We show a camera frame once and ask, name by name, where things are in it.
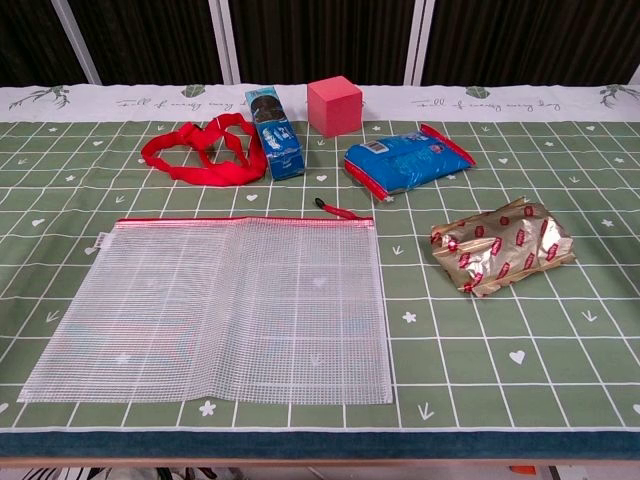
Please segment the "pink sponge block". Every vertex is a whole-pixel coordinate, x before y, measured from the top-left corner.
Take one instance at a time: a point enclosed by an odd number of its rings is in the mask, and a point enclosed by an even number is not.
[[[362,91],[343,76],[307,85],[309,122],[325,137],[359,130]]]

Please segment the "table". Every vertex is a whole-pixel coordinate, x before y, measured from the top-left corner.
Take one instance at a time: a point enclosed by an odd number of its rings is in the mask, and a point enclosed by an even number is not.
[[[362,129],[325,139],[305,121],[305,87],[279,86],[305,176],[203,188],[141,160],[183,121],[248,117],[249,88],[78,85],[35,101],[37,87],[0,89],[0,103],[27,98],[0,115],[0,462],[640,458],[640,101],[610,87],[364,87]],[[344,151],[421,122],[477,167],[374,202]],[[578,261],[460,294],[430,254],[431,226],[520,196],[557,215]],[[117,219],[325,216],[315,197],[375,218],[394,403],[16,403]]]

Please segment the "red fabric strap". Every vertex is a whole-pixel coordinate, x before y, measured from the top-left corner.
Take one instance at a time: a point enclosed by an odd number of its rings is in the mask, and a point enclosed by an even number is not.
[[[244,154],[240,139],[227,132],[227,128],[231,125],[239,125],[245,133],[251,135],[249,158]],[[206,150],[220,137],[224,138],[224,144],[236,154],[236,158],[242,165],[233,162],[213,164],[209,160]],[[174,166],[157,155],[160,150],[176,145],[188,145],[196,150],[205,168]],[[211,120],[204,130],[193,123],[185,123],[176,132],[152,138],[142,148],[141,154],[150,167],[168,173],[174,180],[182,180],[192,185],[213,187],[244,185],[262,178],[267,170],[267,158],[260,146],[258,132],[239,113],[224,113]]]

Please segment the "gold foil wrapper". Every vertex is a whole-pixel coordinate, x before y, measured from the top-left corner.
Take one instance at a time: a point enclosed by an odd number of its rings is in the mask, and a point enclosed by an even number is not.
[[[478,296],[575,259],[573,239],[562,225],[524,197],[433,227],[431,245],[458,290]]]

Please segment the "mesh zipper bag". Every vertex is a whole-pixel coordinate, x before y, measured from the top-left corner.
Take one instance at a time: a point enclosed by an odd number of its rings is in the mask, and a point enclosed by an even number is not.
[[[116,223],[22,402],[392,401],[373,220]]]

